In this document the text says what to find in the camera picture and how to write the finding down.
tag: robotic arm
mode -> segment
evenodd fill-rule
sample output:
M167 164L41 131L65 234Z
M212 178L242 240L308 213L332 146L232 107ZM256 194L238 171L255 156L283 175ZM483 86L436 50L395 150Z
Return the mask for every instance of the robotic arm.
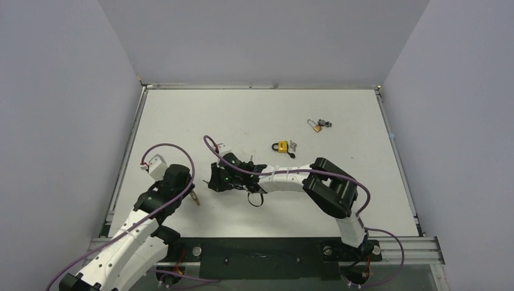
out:
M172 164L168 167L159 155L151 159L147 170L156 182L139 196L114 238L124 232L127 235L103 249L75 276L66 274L59 283L59 291L128 290L149 268L172 251L172 245L180 234L162 223L181 205L181 199L132 231L129 228L180 194L190 182L191 174L186 166ZM194 193L194 187L192 184L183 197Z
M335 218L345 245L361 254L370 247L367 246L368 236L364 224L354 208L357 200L356 184L317 173L289 173L292 170L312 169L351 177L329 160L316 158L313 164L306 166L274 168L265 164L256 165L252 161L240 161L224 144L218 145L218 151L224 160L237 168L272 174L264 176L241 173L218 161L211 164L211 179L208 183L210 189L216 192L238 189L260 194L274 191L306 192L323 212Z

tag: black strap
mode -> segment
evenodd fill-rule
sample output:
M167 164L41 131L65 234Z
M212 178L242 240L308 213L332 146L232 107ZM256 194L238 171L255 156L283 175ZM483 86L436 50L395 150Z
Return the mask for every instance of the black strap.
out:
M259 193L259 194L261 194L261 203L259 205L255 205L254 203L250 202L250 194L253 194L253 193L248 193L248 203L250 203L251 206L261 207L264 204L264 196L262 195L262 193Z

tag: brass padlock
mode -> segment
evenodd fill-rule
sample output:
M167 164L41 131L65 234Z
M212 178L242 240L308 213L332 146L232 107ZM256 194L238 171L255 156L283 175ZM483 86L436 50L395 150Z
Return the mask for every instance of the brass padlock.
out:
M310 125L315 132L320 132L323 129L321 125L312 119L307 119L307 124Z

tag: white table surface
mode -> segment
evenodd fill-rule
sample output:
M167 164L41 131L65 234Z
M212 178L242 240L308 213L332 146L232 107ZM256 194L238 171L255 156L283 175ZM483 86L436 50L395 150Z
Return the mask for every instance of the white table surface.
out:
M309 118L325 119L333 127L316 133L306 123ZM269 193L264 195L264 205L256 208L248 204L244 191L208 189L202 180L210 179L210 164L216 158L204 145L205 134L230 146L242 161L253 155L256 164L303 166L325 157L370 189L371 203L361 214L367 227L418 236L373 90L149 90L110 235L153 183L139 168L139 160L146 149L160 142L185 148L196 166L195 192L201 206L187 197L164 223L183 237L340 235L335 220L307 194ZM274 142L290 139L298 144L296 159L270 149ZM155 153L168 164L189 166L176 149L158 148L147 158ZM358 193L356 203L361 206L365 192L359 189ZM260 202L257 194L251 199Z

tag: gray wall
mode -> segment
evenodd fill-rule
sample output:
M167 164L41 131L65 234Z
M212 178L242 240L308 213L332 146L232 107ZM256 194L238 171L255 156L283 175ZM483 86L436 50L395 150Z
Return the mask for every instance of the gray wall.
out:
M512 290L514 2L431 0L384 83L453 290Z
M144 83L382 84L429 0L99 0Z
M43 290L85 252L140 92L96 0L0 1L0 289Z

